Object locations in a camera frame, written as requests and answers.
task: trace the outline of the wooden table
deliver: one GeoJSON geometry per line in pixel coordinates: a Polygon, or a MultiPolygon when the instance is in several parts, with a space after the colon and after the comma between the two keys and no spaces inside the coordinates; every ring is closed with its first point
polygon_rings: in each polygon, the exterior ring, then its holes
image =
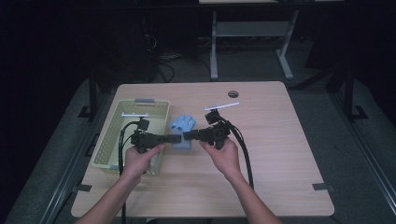
{"type": "MultiPolygon", "coordinates": [[[[131,98],[168,100],[171,103],[168,121],[178,115],[192,115],[197,121],[194,129],[208,127],[205,106],[239,101],[240,105],[222,108],[219,112],[245,137],[255,190],[263,201],[280,217],[330,216],[334,212],[328,191],[313,188],[313,184],[323,180],[283,83],[122,85],[103,130],[118,100],[131,98]],[[228,91],[238,91],[239,97],[230,98],[228,91]]],[[[242,151],[239,156],[241,169],[248,179],[242,151]]],[[[89,192],[78,192],[73,216],[84,215],[117,179],[118,175],[105,174],[89,165],[82,184],[92,188],[89,192]]],[[[245,216],[233,188],[197,141],[192,142],[191,151],[185,152],[168,145],[163,153],[161,173],[144,175],[126,204],[128,217],[245,216]]]]}

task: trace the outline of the dark background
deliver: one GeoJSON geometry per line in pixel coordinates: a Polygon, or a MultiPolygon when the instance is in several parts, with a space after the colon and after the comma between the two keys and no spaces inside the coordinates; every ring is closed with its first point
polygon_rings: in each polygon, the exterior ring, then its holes
{"type": "MultiPolygon", "coordinates": [[[[316,39],[310,67],[325,69],[346,56],[356,68],[356,77],[396,124],[395,10],[388,1],[373,1],[370,6],[359,2],[361,5],[330,10],[326,16],[318,9],[302,10],[293,38],[316,39]]],[[[147,12],[98,14],[90,9],[101,3],[0,3],[0,221],[18,198],[74,92],[91,72],[102,91],[123,82],[150,82],[156,76],[160,52],[146,51],[144,34],[158,37],[160,51],[174,48],[192,57],[197,53],[196,37],[210,36],[210,11],[157,10],[152,20],[142,23],[140,16],[147,12]]],[[[225,15],[260,19],[262,13],[255,12],[257,15],[230,10],[225,15]]],[[[276,19],[284,12],[265,15],[276,19]]]]}

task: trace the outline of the blue cloth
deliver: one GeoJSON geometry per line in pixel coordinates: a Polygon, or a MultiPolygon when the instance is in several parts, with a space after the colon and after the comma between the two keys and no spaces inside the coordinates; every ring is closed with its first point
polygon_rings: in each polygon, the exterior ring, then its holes
{"type": "Polygon", "coordinates": [[[184,140],[183,133],[189,132],[195,125],[195,119],[190,115],[180,115],[169,123],[172,134],[180,134],[181,142],[172,144],[173,149],[191,150],[191,140],[184,140]]]}

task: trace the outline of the finger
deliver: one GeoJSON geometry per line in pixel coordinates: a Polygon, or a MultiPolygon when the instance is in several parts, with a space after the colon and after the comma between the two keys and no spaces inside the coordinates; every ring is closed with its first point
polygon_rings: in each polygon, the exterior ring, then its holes
{"type": "Polygon", "coordinates": [[[199,141],[201,147],[210,155],[213,156],[216,153],[216,149],[210,146],[207,142],[199,141]]]}
{"type": "Polygon", "coordinates": [[[148,171],[149,168],[151,168],[150,162],[148,162],[148,163],[146,164],[145,172],[148,171]]]}
{"type": "Polygon", "coordinates": [[[158,145],[154,148],[152,148],[151,150],[147,151],[144,155],[152,158],[154,157],[156,154],[158,154],[159,152],[161,152],[163,149],[165,148],[164,144],[158,145]]]}
{"type": "Polygon", "coordinates": [[[178,116],[176,124],[179,130],[182,130],[183,122],[184,122],[184,115],[178,116]]]}
{"type": "Polygon", "coordinates": [[[130,154],[130,153],[134,153],[134,152],[137,152],[136,147],[130,147],[130,148],[126,149],[126,151],[125,151],[126,154],[130,154]]]}
{"type": "Polygon", "coordinates": [[[230,144],[235,144],[235,142],[233,140],[231,140],[229,137],[224,139],[224,146],[230,145],[230,144]]]}
{"type": "Polygon", "coordinates": [[[171,129],[175,129],[175,128],[176,128],[176,121],[175,121],[175,120],[172,121],[172,122],[169,124],[169,127],[170,127],[171,129]]]}

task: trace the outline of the green basket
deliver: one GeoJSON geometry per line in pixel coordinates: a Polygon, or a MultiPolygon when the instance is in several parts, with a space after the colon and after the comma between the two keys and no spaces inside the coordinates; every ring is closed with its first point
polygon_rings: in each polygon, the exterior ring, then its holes
{"type": "MultiPolygon", "coordinates": [[[[148,114],[145,118],[149,121],[147,133],[164,134],[166,121],[169,112],[169,101],[153,99],[128,99],[119,100],[116,110],[111,118],[108,127],[104,127],[102,134],[104,137],[99,140],[99,146],[92,165],[101,168],[106,173],[117,174],[119,172],[119,139],[120,130],[131,121],[138,121],[138,117],[124,117],[122,114],[148,114]]],[[[124,141],[134,133],[136,125],[130,125],[125,131],[124,141]]],[[[128,141],[122,151],[125,158],[125,151],[132,147],[128,141]]],[[[157,175],[161,169],[163,153],[159,153],[151,159],[148,175],[157,175]]]]}

